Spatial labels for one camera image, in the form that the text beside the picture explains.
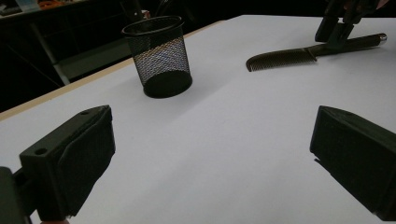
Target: mesh pencil holder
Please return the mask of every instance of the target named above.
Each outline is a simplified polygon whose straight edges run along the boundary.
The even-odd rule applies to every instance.
[[[187,90],[192,77],[178,16],[154,17],[122,29],[144,93],[166,98]]]

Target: white table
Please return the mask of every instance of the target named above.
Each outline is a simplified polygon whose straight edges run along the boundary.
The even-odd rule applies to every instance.
[[[377,49],[253,73],[245,66],[259,53],[317,44],[320,22],[246,15],[187,37],[193,83],[172,98],[148,98],[127,62],[4,113],[0,165],[15,172],[35,141],[79,111],[110,105],[117,151],[73,224],[382,223],[309,144],[320,105],[396,132],[396,20],[363,19],[353,30],[387,34]]]

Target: black comb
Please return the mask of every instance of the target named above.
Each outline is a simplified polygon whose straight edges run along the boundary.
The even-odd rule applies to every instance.
[[[317,56],[368,49],[382,45],[386,41],[387,35],[377,34],[348,39],[341,49],[329,49],[326,44],[320,44],[302,49],[285,49],[268,52],[248,59],[247,70],[252,72],[298,63],[314,63],[317,61]]]

